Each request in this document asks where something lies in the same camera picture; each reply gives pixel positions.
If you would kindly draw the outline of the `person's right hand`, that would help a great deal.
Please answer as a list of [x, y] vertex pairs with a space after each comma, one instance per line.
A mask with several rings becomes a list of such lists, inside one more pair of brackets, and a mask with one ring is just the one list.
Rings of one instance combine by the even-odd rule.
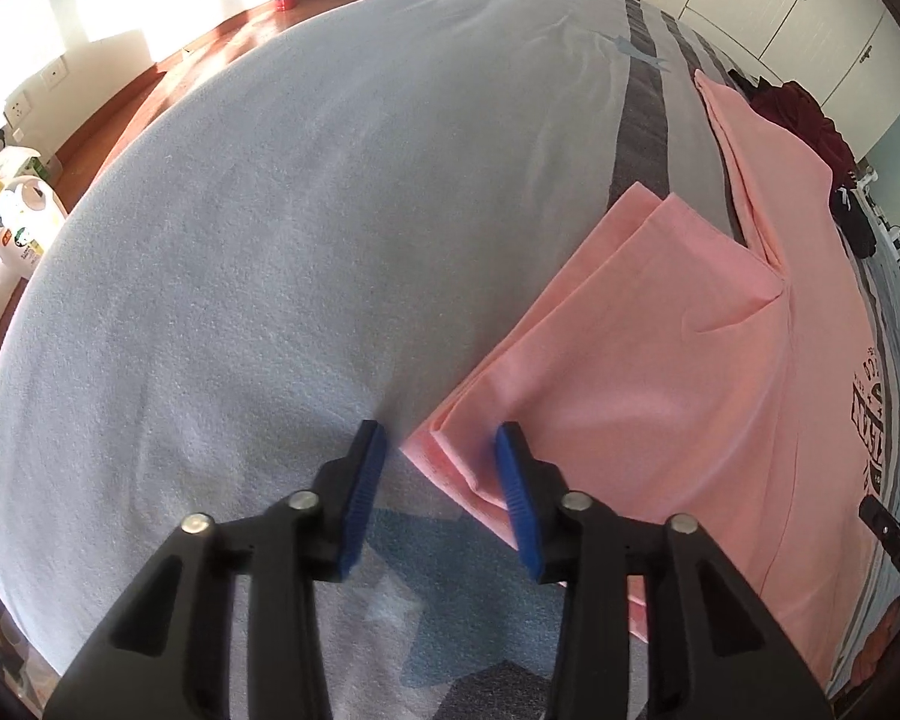
[[868, 634], [862, 650], [857, 653], [850, 672], [850, 686], [858, 688], [877, 672], [883, 653], [893, 642], [900, 628], [900, 596], [888, 606], [877, 627]]

